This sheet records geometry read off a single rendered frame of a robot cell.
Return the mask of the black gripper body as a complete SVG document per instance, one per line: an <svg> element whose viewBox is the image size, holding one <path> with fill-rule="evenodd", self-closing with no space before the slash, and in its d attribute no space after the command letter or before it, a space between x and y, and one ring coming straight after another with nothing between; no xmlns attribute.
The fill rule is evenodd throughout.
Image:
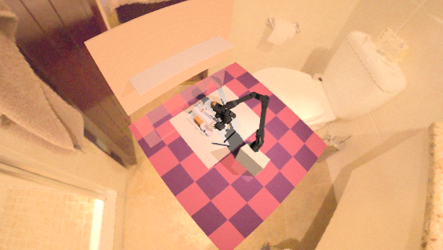
<svg viewBox="0 0 443 250"><path fill-rule="evenodd" d="M221 131L224 128L225 124L227 124L232 118L235 119L236 118L236 114L233 113L233 115L230 116L228 119L225 119L223 116L221 116L221 117L222 117L222 122L221 123L217 122L214 125L219 131Z"/></svg>

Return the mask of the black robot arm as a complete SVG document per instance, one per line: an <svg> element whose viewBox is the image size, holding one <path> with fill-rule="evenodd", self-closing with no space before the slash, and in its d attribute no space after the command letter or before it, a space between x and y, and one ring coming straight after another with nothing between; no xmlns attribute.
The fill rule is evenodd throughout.
<svg viewBox="0 0 443 250"><path fill-rule="evenodd" d="M252 149L255 153L259 151L259 149L263 146L265 140L265 119L266 119L266 109L269 105L270 97L268 95L262 95L256 92L252 92L245 97L240 97L236 100L227 101L225 105L221 105L219 103L216 103L216 105L213 107L213 111L216 112L215 117L221 118L222 116L225 119L228 119L230 116L233 115L234 112L232 112L230 109L235 108L238 104L250 100L252 98L255 98L259 101L261 101L262 105L262 111L261 111L261 117L259 122L259 128L255 131L255 139L254 142L252 142L249 146L250 149Z"/></svg>

